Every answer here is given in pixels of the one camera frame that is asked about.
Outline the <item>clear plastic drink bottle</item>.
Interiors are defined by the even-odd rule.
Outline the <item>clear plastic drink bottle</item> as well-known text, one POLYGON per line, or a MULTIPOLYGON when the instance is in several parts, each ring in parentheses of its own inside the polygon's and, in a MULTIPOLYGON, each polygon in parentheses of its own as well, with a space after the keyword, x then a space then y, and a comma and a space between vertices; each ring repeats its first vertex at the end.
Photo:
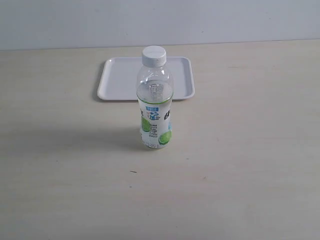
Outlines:
POLYGON ((140 136, 149 148, 164 148, 171 140, 173 82, 164 60, 143 61, 137 76, 136 95, 140 108, 140 136))

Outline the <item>white bottle cap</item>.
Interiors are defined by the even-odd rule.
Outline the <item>white bottle cap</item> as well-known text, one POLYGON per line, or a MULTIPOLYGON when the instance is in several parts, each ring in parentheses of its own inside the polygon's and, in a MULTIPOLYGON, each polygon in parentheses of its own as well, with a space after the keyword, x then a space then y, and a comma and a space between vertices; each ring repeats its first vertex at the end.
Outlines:
POLYGON ((141 53, 142 64, 148 68, 159 68, 166 64, 166 50, 157 45, 147 46, 141 53))

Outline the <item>white plastic tray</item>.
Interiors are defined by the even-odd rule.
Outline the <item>white plastic tray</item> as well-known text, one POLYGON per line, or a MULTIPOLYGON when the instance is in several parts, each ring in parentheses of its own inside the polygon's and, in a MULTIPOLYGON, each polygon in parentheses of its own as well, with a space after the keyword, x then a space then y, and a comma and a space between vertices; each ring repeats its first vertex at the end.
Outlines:
MULTIPOLYGON (((182 56, 169 56, 167 63, 174 80, 174 100, 194 96, 195 85, 191 62, 182 56)), ((103 101, 136 101, 137 75, 141 57, 114 57, 104 63, 97 96, 103 101)))

